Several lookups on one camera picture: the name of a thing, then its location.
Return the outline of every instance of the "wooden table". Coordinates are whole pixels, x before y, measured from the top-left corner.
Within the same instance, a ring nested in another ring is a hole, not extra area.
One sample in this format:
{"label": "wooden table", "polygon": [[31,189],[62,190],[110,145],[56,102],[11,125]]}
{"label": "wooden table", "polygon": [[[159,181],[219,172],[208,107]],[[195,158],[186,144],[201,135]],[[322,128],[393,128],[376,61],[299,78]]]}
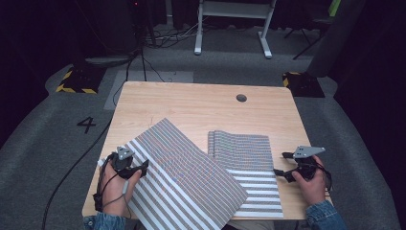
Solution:
{"label": "wooden table", "polygon": [[[237,100],[239,94],[247,98],[246,102]],[[274,167],[284,171],[296,166],[287,163],[281,153],[294,151],[300,145],[309,146],[301,117],[287,88],[132,81],[124,85],[101,158],[164,118],[205,152],[211,130],[267,135]],[[98,178],[99,169],[95,169],[82,210],[85,217],[96,214],[92,194],[96,192]],[[281,177],[278,187],[283,219],[304,219],[306,204],[299,186]]]}

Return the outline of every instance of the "metal stand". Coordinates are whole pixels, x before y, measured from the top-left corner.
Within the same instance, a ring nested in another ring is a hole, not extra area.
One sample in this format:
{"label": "metal stand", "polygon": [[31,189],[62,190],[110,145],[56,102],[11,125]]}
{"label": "metal stand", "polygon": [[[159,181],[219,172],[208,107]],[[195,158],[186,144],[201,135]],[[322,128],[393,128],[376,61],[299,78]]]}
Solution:
{"label": "metal stand", "polygon": [[229,2],[211,2],[200,0],[198,28],[194,53],[201,55],[202,40],[203,40],[203,15],[211,16],[229,16],[229,17],[246,17],[265,19],[263,31],[258,32],[259,41],[262,45],[263,52],[266,58],[271,58],[272,53],[266,41],[266,33],[268,32],[269,23],[271,22],[272,14],[275,9],[277,0],[271,0],[271,4],[247,4],[247,3],[229,3]]}

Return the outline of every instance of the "gray carpet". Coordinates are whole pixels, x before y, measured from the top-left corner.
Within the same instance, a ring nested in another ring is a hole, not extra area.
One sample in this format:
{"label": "gray carpet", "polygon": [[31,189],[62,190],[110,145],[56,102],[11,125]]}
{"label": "gray carpet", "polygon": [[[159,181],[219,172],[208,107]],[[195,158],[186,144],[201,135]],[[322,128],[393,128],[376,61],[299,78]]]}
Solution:
{"label": "gray carpet", "polygon": [[[301,33],[284,39],[287,32],[270,31],[267,39],[273,58],[266,59],[256,34],[259,30],[209,31],[203,36],[201,56],[194,55],[194,37],[190,37],[167,49],[145,48],[145,58],[157,71],[193,72],[195,83],[282,86],[282,73],[307,68],[317,47],[292,60],[306,46]],[[104,106],[125,66],[106,71],[97,95],[55,92],[68,68],[49,77],[45,85],[49,97],[0,150],[0,229],[40,229],[52,191],[113,116],[114,110]],[[142,71],[141,59],[137,57],[129,69]],[[327,149],[320,156],[333,176],[331,196],[336,208],[349,229],[400,229],[391,191],[356,129],[332,98],[335,82],[329,78],[319,82],[324,99],[295,98],[295,102],[310,143]],[[77,123],[87,117],[94,118],[96,126],[85,134],[85,127]],[[82,229],[81,209],[104,138],[105,134],[61,184],[46,229]],[[128,222],[128,229],[131,224],[133,221]],[[275,225],[294,229],[295,222],[279,220]]]}

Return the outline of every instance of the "person's right hand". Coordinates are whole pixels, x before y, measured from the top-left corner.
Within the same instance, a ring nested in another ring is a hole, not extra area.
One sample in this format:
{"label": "person's right hand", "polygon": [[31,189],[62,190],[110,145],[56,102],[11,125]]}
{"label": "person's right hand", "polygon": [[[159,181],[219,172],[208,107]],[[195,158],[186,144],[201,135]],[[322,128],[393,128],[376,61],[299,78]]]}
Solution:
{"label": "person's right hand", "polygon": [[[313,155],[313,158],[317,163],[323,166],[323,163],[319,157]],[[309,205],[326,200],[326,182],[323,171],[317,169],[314,177],[309,181],[306,181],[298,172],[293,172],[292,175],[299,183],[304,199]]]}

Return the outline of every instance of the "chair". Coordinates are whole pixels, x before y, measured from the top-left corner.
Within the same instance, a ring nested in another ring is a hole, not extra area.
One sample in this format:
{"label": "chair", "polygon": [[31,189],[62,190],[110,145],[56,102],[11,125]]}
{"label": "chair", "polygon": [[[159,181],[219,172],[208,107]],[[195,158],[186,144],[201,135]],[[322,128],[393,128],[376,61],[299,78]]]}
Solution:
{"label": "chair", "polygon": [[[301,18],[297,18],[299,22],[294,25],[294,28],[292,28],[292,30],[284,38],[288,38],[294,31],[298,30],[298,27],[300,27],[299,30],[302,31],[302,34],[304,35],[308,43],[307,47],[305,47],[299,54],[293,57],[293,59],[297,59],[300,55],[313,47],[313,45],[315,45],[325,36],[326,32],[333,22],[334,17],[330,16],[328,13],[328,8],[331,4],[330,0],[293,0],[293,4],[295,4],[297,9],[301,11]],[[305,30],[318,30],[319,37],[310,42],[307,35],[305,34]]]}

